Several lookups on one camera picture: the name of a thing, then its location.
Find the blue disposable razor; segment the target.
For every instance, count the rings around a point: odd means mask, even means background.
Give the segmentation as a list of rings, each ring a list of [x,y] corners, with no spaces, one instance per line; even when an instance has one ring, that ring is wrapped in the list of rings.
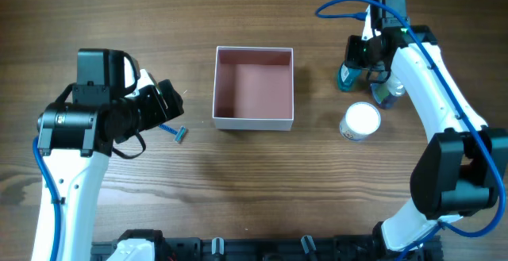
[[[177,144],[181,144],[185,135],[187,134],[187,129],[184,126],[181,126],[178,130],[176,130],[170,126],[161,124],[159,125],[159,128],[172,134],[174,136],[174,142]]]

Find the teal mouthwash bottle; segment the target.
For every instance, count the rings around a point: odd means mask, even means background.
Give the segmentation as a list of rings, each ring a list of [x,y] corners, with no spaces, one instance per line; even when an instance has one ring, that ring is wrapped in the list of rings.
[[[345,64],[341,64],[338,69],[337,74],[337,86],[343,92],[349,92],[353,85],[355,84],[356,79],[361,74],[360,69],[349,68],[346,67]]]

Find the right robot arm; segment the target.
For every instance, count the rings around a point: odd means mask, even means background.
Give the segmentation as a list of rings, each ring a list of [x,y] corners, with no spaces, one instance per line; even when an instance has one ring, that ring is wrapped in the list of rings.
[[[375,71],[392,102],[400,83],[409,95],[425,129],[428,144],[410,176],[410,200],[376,232],[382,248],[405,254],[419,248],[442,228],[480,210],[498,208],[479,237],[502,218],[506,192],[502,177],[507,165],[507,131],[488,126],[470,107],[449,74],[437,39],[429,28],[385,28],[372,35],[351,35],[338,78],[350,85],[359,71]]]

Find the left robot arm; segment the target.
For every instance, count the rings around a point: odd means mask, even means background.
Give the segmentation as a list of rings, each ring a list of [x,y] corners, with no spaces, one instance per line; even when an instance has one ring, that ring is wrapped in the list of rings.
[[[31,258],[88,260],[98,194],[116,147],[184,113],[169,80],[157,82],[127,52],[81,48],[77,79],[37,119],[33,154],[42,175]]]

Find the clear foam pump bottle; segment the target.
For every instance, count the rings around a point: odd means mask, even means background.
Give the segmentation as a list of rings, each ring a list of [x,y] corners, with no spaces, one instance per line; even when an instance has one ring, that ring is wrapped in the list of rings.
[[[383,83],[371,84],[372,96],[379,108],[390,109],[405,94],[406,89],[396,76],[388,77],[387,72],[381,73],[379,80]]]

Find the cotton swab round container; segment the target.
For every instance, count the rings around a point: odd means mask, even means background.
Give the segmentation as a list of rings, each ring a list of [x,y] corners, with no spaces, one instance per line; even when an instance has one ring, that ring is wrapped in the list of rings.
[[[341,135],[352,141],[362,141],[374,133],[380,126],[379,111],[370,103],[356,102],[349,106],[341,119]]]

